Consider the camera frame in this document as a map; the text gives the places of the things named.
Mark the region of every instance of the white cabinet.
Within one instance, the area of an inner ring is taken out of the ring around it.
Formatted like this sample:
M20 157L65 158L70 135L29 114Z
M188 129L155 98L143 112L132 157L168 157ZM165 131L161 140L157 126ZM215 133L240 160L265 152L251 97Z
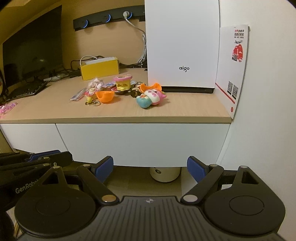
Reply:
M185 167L195 156L215 163L229 124L97 123L57 124L75 161L96 163L107 155L114 164Z
M55 124L0 124L10 145L28 152L67 151Z

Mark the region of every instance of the black power strip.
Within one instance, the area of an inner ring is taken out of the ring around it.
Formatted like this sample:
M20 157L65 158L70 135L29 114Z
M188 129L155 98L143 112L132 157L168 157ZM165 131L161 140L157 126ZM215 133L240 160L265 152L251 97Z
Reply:
M138 5L110 9L74 19L73 27L75 31L78 31L96 25L124 21L123 12L125 11L130 13L128 19L139 19L140 22L145 21L145 5Z

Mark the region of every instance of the toy figurine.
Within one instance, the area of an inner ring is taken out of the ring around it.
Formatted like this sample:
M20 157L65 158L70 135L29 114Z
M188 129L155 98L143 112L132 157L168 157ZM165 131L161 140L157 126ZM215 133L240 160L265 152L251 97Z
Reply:
M144 109L148 108L152 104L151 99L147 95L144 95L144 94L137 96L136 101L137 101L138 105Z
M144 94L136 97L138 105L142 108L148 108L150 105L158 105L162 99L167 96L160 90L146 90Z
M118 91L128 91L131 88L131 79L132 76L130 74L127 74L116 76L113 80L116 82L116 87Z
M141 95L143 92L141 92L140 85L142 85L142 82L135 83L135 87L131 90L131 97L136 98L137 96Z

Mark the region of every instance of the floor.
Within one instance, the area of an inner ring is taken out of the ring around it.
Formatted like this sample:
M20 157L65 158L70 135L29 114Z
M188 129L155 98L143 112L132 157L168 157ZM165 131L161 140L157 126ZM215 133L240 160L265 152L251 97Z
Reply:
M115 166L104 184L120 199L122 196L181 197L180 176L170 183L155 181L148 167Z

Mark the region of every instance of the white wall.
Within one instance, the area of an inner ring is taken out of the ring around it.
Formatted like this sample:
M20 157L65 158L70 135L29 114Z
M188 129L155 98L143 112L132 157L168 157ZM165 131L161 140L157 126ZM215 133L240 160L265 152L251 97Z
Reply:
M251 167L281 198L279 234L296 240L296 9L287 0L220 0L221 26L249 24L242 93L218 163Z

